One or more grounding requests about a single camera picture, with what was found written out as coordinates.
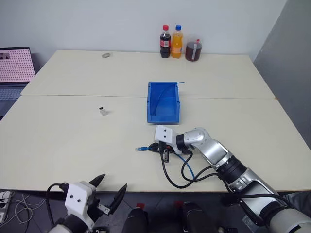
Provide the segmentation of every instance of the blue storage box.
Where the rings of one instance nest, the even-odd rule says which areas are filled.
[[[148,123],[178,123],[180,102],[177,82],[149,82]]]

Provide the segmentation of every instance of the floor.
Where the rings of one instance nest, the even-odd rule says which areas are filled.
[[[109,204],[114,197],[114,193],[100,193],[97,195],[101,199],[101,204]],[[95,226],[106,226],[110,233],[120,233],[123,224],[131,211],[136,207],[137,203],[144,203],[144,210],[148,212],[150,225],[159,224],[159,218],[169,220],[174,218],[176,212],[176,201],[192,201],[197,203],[209,216],[217,226],[238,228],[239,233],[267,233],[265,227],[258,228],[255,226],[251,231],[242,221],[245,216],[243,210],[238,205],[225,207],[221,203],[223,194],[216,193],[190,193],[190,192],[174,192],[174,193],[126,193],[123,202],[120,204],[114,215],[102,216]],[[21,194],[16,193],[14,199],[21,200]],[[40,198],[29,197],[28,203],[39,203]],[[9,206],[8,218],[14,215],[16,202],[11,202]],[[66,216],[66,208],[62,201],[51,201],[51,210],[55,220]],[[21,220],[27,218],[26,211],[20,214]],[[46,233],[51,228],[45,203],[41,208],[34,211],[34,216],[29,222],[27,233]],[[8,224],[1,226],[0,233],[24,233],[26,224],[20,224],[17,218],[14,218]]]

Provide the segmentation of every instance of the white table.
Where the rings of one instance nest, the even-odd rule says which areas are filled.
[[[22,94],[147,97],[148,81],[177,81],[186,82],[180,97],[274,98],[247,55],[202,54],[189,62],[159,53],[104,53],[57,51]]]
[[[311,189],[311,152],[277,100],[181,98],[183,133],[204,127],[276,190]],[[109,111],[101,116],[98,107]],[[54,182],[107,176],[98,190],[180,191],[166,180],[159,155],[135,147],[154,141],[146,98],[22,96],[0,121],[0,187],[46,190]],[[182,181],[182,162],[167,169]],[[207,166],[200,154],[190,165]],[[212,177],[185,191],[225,191]]]

